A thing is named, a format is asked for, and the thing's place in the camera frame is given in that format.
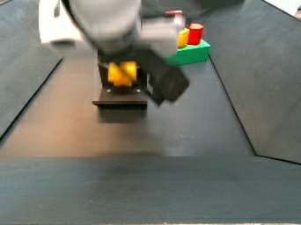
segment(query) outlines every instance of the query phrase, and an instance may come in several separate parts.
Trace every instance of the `yellow cylinder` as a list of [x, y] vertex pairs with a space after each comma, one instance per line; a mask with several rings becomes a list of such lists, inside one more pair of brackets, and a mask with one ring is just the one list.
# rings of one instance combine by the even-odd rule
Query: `yellow cylinder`
[[184, 47], [187, 45], [188, 36], [189, 36], [189, 29], [184, 28], [181, 31], [179, 31], [177, 47]]

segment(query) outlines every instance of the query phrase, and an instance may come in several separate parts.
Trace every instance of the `green block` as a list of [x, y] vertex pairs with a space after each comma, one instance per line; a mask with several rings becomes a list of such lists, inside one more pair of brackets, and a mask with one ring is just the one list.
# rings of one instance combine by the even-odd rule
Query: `green block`
[[208, 59], [209, 44], [201, 40], [196, 46], [187, 45], [177, 49], [177, 53], [164, 60], [172, 65], [188, 64]]

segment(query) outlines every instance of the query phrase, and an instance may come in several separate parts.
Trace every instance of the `red object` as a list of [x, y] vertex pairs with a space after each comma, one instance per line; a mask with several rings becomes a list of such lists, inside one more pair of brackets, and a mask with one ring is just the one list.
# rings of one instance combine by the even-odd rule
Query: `red object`
[[203, 26], [200, 24], [189, 24], [189, 25], [187, 25], [187, 28], [189, 29], [189, 36], [188, 36], [187, 44], [196, 46], [201, 40]]
[[165, 11], [167, 15], [183, 15], [183, 11]]

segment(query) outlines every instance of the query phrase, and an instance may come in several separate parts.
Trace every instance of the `toy block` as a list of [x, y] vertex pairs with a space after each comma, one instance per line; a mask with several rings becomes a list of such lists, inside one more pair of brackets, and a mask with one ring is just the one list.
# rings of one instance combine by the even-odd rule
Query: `toy block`
[[180, 32], [179, 32], [179, 37], [177, 37], [177, 47], [184, 47], [187, 45], [188, 42], [188, 35], [189, 35], [189, 30], [187, 28], [184, 28]]
[[136, 62], [121, 62], [120, 67], [110, 62], [108, 65], [108, 82], [113, 83], [115, 87], [128, 86], [136, 80]]
[[203, 26], [200, 24], [189, 24], [188, 45], [196, 46], [201, 40]]
[[181, 65], [208, 59], [209, 44], [201, 40], [196, 46], [187, 45], [177, 49], [177, 53], [164, 60], [168, 64]]

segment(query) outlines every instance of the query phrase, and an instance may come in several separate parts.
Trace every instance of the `yellow object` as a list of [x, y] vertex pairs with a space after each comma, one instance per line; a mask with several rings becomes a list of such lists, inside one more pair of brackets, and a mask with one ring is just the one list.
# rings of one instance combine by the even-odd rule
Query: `yellow object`
[[113, 62], [108, 64], [108, 82], [113, 86], [131, 87], [132, 81], [136, 81], [136, 62], [121, 62], [117, 66]]
[[184, 28], [181, 31], [179, 31], [177, 47], [184, 47], [187, 45], [188, 35], [189, 35], [189, 29]]

